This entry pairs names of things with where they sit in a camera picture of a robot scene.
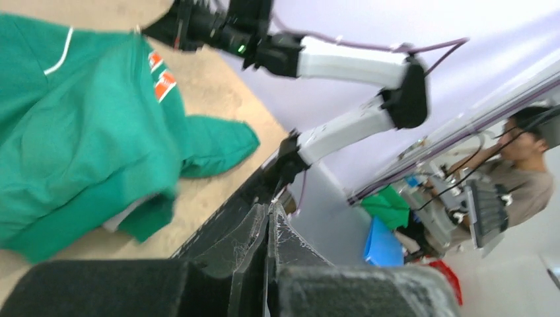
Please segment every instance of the orange print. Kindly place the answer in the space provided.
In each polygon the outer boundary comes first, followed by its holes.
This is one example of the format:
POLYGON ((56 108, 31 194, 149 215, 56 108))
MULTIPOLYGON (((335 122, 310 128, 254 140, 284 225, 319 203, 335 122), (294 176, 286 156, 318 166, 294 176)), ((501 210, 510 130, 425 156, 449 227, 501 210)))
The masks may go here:
POLYGON ((177 85, 175 77, 166 69, 159 75, 159 80, 155 84, 154 89, 156 98, 159 102, 167 96, 167 94, 177 85))
POLYGON ((148 55, 148 59, 150 61, 151 71, 156 70, 163 63, 163 58, 156 51, 151 52, 150 55, 148 55))

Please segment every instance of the wooden table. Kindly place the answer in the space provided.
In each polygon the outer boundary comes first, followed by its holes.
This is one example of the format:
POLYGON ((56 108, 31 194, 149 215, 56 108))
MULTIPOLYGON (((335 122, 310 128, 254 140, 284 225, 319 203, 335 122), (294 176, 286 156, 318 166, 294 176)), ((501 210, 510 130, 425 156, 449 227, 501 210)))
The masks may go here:
MULTIPOLYGON (((3 0, 0 10, 43 18, 76 28, 131 30, 146 25, 165 12, 172 0, 3 0)), ((95 230, 56 258, 166 258, 218 208, 229 195, 278 148, 287 135, 262 103, 218 54, 203 50, 195 55, 172 52, 154 44, 179 83, 189 114, 207 114, 248 122, 262 144, 237 168, 218 177, 180 180, 181 194, 171 224, 148 241, 138 244, 125 234, 95 230)), ((0 250, 0 303, 30 265, 20 256, 0 250)))

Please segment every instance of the black fabric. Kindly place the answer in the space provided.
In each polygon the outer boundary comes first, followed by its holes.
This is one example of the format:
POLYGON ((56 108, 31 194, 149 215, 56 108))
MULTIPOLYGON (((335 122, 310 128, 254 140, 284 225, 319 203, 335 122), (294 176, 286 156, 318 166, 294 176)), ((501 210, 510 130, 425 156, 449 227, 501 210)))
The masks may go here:
POLYGON ((33 267, 0 317, 175 317, 188 265, 179 260, 56 261, 33 267))

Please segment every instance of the green shirt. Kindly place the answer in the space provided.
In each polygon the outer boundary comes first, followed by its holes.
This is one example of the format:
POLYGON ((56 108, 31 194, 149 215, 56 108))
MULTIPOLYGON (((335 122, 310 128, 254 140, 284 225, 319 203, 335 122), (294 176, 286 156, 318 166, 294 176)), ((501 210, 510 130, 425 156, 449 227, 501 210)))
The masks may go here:
POLYGON ((241 122, 185 117, 140 34, 0 15, 0 248, 49 258, 134 201, 120 229, 170 222, 180 176, 222 173, 258 147, 241 122))

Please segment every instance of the blue container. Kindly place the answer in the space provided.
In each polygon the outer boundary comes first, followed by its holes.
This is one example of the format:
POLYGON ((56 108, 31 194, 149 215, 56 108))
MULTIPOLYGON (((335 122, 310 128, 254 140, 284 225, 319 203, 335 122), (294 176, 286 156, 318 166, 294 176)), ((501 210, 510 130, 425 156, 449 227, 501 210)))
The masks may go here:
POLYGON ((371 221, 371 227, 364 250, 364 260, 371 265, 380 267, 396 267, 404 265, 402 245, 393 232, 383 221, 371 221))

